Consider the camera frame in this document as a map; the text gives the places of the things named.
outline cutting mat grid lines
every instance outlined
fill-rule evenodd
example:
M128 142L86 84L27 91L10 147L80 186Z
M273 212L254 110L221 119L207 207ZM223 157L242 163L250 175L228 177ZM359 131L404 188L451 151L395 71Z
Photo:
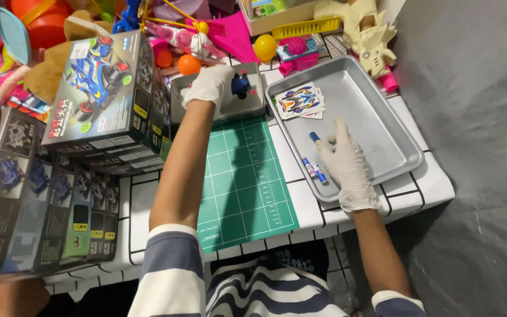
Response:
M197 232L212 252L299 227L264 117L213 127Z

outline white latex glove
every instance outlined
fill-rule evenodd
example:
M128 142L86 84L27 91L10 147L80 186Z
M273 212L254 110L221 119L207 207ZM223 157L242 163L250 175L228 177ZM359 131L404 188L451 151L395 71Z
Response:
M377 209L381 202L377 193L367 178L367 162L365 154L351 135L344 120L335 118L336 132L328 138L328 142L335 144L330 152L324 142L317 140L316 147L324 162L324 167L330 176L339 183L342 190L339 193L340 206L346 212L361 209Z
M225 100L232 99L232 78L236 71L228 65L215 65L201 68L197 79L185 95L181 105L187 110L187 104L193 99L212 101L215 103L214 120L220 117L220 106Z

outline beige dinosaur toy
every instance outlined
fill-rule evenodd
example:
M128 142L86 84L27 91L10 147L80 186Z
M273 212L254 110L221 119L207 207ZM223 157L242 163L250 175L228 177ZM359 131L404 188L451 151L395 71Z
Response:
M392 66L396 60L396 55L386 47L396 35L396 28L383 24L384 14L384 11L377 14L375 0L349 0L347 4L322 1L314 7L314 19L342 17L343 38L359 55L359 62L372 78L388 74L385 62Z

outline white table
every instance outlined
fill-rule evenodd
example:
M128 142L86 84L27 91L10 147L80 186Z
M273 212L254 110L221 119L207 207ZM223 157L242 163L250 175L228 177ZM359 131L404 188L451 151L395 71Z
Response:
M323 38L327 50L321 53L321 60L345 54L345 47L340 41L341 34L329 34ZM229 63L238 62L231 59ZM277 68L277 61L274 61L272 65L260 66L265 84L283 78ZM375 186L375 191L381 201L379 212L386 223L426 210L455 196L449 178L435 161L402 97L390 97L388 101L424 151L425 162L409 173ZM285 244L322 239L355 228L348 214L340 209L338 203L321 203L316 200L297 164L283 164L283 162L294 162L295 159L273 118L268 118L268 125L300 227L289 234L276 235L207 253L208 261L235 257ZM139 278L139 265L144 259L144 249L148 238L148 216L159 177L160 171L156 171L121 179L121 210L114 261L104 262L101 265L83 264L67 272L46 277L46 283L49 285L47 288L51 294L70 292L77 300L92 287Z

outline gray wall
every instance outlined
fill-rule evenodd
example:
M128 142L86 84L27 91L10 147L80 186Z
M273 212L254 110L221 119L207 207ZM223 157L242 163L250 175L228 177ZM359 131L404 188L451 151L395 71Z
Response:
M507 316L507 1L407 0L397 25L400 92L457 197L389 232L430 315Z

